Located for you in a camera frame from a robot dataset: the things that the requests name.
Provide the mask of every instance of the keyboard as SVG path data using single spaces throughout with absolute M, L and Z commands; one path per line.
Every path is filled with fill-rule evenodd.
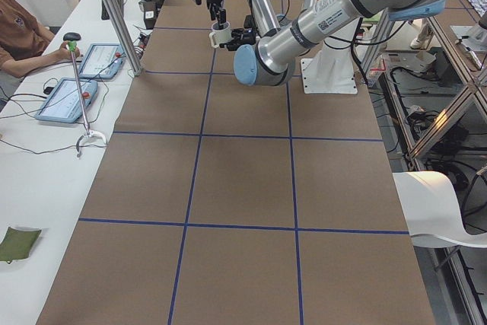
M 120 11 L 122 12 L 122 16 L 123 16 L 123 0 L 116 0 L 116 2 L 120 6 Z M 103 1 L 101 2 L 101 19 L 103 19 L 104 21 L 110 19 L 110 16 L 108 15 L 107 7 L 105 7 Z

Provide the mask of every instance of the person's hand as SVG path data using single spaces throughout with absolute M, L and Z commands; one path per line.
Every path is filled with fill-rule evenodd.
M 61 59 L 71 60 L 71 52 L 68 49 L 68 43 L 69 43 L 69 41 L 64 41 L 63 43 L 61 43 L 61 46 L 59 46 L 59 49 L 57 52 L 59 53 L 59 57 Z M 76 57 L 79 56 L 79 48 L 78 47 L 76 47 L 75 55 L 76 55 Z

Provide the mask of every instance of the white mug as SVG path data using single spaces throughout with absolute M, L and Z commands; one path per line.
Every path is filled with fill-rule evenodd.
M 212 24 L 212 32 L 210 33 L 210 43 L 214 49 L 220 47 L 220 43 L 226 43 L 231 41 L 231 28 L 230 23 L 223 23 L 223 29 L 218 29 L 218 22 Z

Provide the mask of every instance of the brown shirt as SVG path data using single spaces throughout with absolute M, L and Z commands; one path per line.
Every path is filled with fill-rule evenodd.
M 40 56 L 49 41 L 38 30 L 37 19 L 15 0 L 0 0 L 0 68 L 7 60 Z

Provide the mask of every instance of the black knob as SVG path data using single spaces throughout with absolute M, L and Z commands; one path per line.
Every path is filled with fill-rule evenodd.
M 79 41 L 80 39 L 81 39 L 80 34 L 76 32 L 68 32 L 62 38 L 63 41 Z

